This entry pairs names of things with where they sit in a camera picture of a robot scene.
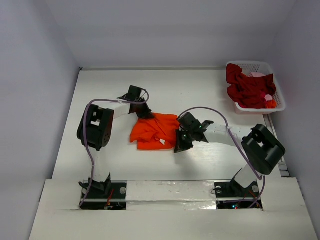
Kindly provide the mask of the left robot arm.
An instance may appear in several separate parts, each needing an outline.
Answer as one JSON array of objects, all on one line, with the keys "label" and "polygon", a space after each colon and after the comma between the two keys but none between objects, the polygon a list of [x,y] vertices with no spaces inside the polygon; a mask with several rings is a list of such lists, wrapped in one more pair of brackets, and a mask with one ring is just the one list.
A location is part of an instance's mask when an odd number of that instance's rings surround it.
[{"label": "left robot arm", "polygon": [[76,133],[91,161],[88,184],[79,183],[84,190],[82,202],[90,194],[104,198],[109,197],[112,191],[110,176],[105,181],[94,180],[96,162],[90,149],[99,152],[107,146],[111,139],[113,122],[119,117],[136,114],[139,119],[153,119],[155,115],[148,106],[149,99],[150,94],[146,89],[131,85],[128,92],[117,99],[97,98],[86,105]]}]

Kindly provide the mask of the orange t shirt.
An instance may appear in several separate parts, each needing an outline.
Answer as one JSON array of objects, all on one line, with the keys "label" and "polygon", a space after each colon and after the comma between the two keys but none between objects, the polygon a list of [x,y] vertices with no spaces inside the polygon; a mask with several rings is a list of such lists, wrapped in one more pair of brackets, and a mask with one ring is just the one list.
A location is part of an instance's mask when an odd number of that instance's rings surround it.
[{"label": "orange t shirt", "polygon": [[176,146],[176,130],[179,129],[178,116],[154,113],[154,118],[139,118],[132,128],[129,142],[136,142],[140,151],[169,150]]}]

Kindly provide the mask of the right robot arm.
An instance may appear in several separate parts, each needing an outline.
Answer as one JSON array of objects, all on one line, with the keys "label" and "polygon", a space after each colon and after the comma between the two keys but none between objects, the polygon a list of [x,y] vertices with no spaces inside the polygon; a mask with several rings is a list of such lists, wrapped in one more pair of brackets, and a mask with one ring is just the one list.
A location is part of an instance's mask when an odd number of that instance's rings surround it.
[{"label": "right robot arm", "polygon": [[272,173],[286,153],[285,147],[263,124],[253,128],[231,127],[211,120],[200,122],[190,112],[177,118],[175,153],[193,148],[194,142],[219,143],[234,146],[246,161],[230,181],[216,182],[214,194],[218,198],[245,198],[257,181]]}]

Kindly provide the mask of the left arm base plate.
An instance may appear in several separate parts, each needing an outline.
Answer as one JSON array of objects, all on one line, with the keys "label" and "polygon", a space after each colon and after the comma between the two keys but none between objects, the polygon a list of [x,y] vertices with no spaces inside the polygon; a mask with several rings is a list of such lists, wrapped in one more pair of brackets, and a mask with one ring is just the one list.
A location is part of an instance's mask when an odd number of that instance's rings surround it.
[{"label": "left arm base plate", "polygon": [[93,181],[89,193],[80,206],[82,210],[126,210],[127,201],[127,182],[110,181],[104,182]]}]

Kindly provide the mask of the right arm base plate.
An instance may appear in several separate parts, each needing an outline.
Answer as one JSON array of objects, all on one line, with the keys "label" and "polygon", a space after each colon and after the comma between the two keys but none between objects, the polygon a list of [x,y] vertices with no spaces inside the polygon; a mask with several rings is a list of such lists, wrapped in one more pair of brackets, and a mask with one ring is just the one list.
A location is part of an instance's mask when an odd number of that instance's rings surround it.
[{"label": "right arm base plate", "polygon": [[228,181],[218,181],[214,183],[211,194],[216,197],[216,208],[218,210],[238,210],[238,209],[262,209],[262,201],[259,199],[253,202],[260,195],[258,183],[254,181],[247,188],[240,191],[233,190]]}]

